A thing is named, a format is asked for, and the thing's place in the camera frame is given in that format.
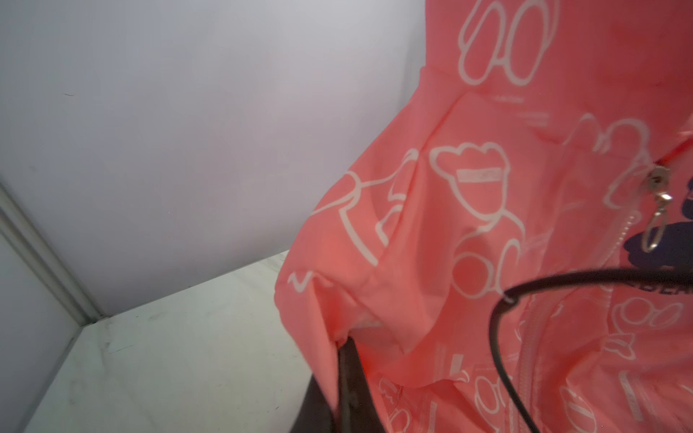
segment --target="white countertop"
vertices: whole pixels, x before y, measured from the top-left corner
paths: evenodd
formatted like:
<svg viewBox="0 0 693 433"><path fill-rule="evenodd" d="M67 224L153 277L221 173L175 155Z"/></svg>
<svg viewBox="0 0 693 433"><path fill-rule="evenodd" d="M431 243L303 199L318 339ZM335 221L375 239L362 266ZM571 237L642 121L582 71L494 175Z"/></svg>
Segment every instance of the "white countertop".
<svg viewBox="0 0 693 433"><path fill-rule="evenodd" d="M310 370L274 306L285 257L84 328L26 433L287 432Z"/></svg>

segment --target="black wire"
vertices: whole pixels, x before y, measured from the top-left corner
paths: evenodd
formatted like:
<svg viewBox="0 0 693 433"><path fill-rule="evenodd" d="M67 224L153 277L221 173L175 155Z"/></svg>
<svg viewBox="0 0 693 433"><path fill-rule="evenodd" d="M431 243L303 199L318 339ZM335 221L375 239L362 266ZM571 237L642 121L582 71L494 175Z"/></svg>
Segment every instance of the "black wire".
<svg viewBox="0 0 693 433"><path fill-rule="evenodd" d="M532 433L541 433L539 428L529 415L529 411L522 403L520 396L513 387L508 373L503 367L500 357L500 347L498 346L498 329L503 315L520 303L520 298L528 294L544 292L546 290L557 290L576 285L595 285L611 283L640 283L640 284L661 284L668 286L679 286L690 288L693 286L693 273L678 271L647 271L641 269L599 269L593 271L570 272L548 276L546 278L533 280L528 283L516 285L505 292L505 296L493 308L489 320L489 344L491 345L491 357L498 371L500 381L503 382L505 389L510 395L510 399L522 415L525 423ZM693 291L686 290L685 293L693 294Z"/></svg>

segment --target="metal zipper slider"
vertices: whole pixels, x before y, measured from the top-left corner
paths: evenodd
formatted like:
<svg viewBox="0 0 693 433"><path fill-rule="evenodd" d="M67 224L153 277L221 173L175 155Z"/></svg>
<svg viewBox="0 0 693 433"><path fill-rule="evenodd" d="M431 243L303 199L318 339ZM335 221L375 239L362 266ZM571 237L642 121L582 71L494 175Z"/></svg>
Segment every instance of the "metal zipper slider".
<svg viewBox="0 0 693 433"><path fill-rule="evenodd" d="M659 242L662 241L664 230L667 228L667 223L669 222L667 206L674 199L669 195L669 169L664 166L655 166L647 175L646 187L654 195L654 201L657 205L657 209L652 214L652 218L650 218L647 228L642 234L642 243L640 244L644 252L650 253L654 251L657 245L659 245ZM652 241L650 241L652 231L658 223L659 227L657 227L657 232Z"/></svg>

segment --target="dark blue print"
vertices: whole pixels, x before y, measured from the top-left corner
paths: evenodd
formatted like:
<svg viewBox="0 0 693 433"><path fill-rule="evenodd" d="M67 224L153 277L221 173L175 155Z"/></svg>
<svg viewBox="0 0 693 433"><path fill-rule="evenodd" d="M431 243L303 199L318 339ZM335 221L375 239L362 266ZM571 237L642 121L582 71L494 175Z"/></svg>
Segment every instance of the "dark blue print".
<svg viewBox="0 0 693 433"><path fill-rule="evenodd" d="M688 181L688 192L681 205L681 213L693 220L693 178ZM643 232L628 239L623 248L628 251L628 261L640 269L693 270L693 221L667 225L659 245L650 253L640 248Z"/></svg>

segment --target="pink fabric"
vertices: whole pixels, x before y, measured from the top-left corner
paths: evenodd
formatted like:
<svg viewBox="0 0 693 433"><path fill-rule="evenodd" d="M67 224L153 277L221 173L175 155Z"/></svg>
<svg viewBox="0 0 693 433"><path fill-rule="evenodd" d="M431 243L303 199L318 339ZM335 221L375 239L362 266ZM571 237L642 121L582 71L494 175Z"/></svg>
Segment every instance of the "pink fabric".
<svg viewBox="0 0 693 433"><path fill-rule="evenodd" d="M693 112L691 16L673 0L429 0L419 88L316 206L277 281L332 407L350 335L389 432L523 426L490 310L514 283L627 263L622 228L652 212L650 197L634 211L636 188ZM681 165L678 220L693 159ZM505 317L505 364L539 427L689 431L690 299L583 288Z"/></svg>

